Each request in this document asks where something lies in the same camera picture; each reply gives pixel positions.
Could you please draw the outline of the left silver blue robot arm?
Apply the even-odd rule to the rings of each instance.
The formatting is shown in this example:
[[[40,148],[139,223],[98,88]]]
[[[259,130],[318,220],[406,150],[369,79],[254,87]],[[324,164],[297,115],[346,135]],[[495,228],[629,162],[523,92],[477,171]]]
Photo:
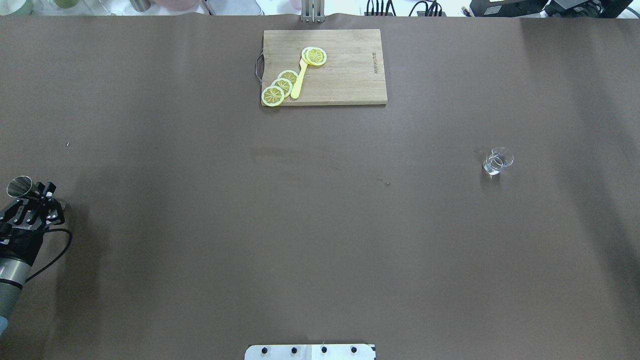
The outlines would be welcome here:
[[[54,183],[34,182],[28,176],[14,178],[6,192],[13,200],[0,215],[0,332],[9,326],[24,285],[48,269],[44,266],[33,275],[45,234],[65,223],[64,206],[54,193]]]

